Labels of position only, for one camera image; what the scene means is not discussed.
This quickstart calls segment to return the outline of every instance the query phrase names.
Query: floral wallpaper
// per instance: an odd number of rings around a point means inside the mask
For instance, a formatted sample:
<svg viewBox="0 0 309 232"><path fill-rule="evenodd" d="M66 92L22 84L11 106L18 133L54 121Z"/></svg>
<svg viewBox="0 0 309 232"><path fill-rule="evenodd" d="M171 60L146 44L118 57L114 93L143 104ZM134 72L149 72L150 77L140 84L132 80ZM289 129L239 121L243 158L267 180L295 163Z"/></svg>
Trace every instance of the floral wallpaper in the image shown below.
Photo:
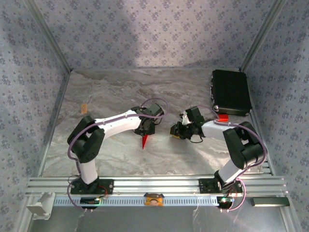
<svg viewBox="0 0 309 232"><path fill-rule="evenodd" d="M21 0L0 1L0 231L36 176L66 75Z"/></svg>
<svg viewBox="0 0 309 232"><path fill-rule="evenodd" d="M238 68L273 0L35 0L72 69Z"/></svg>
<svg viewBox="0 0 309 232"><path fill-rule="evenodd" d="M247 76L276 173L309 231L309 1L287 1Z"/></svg>

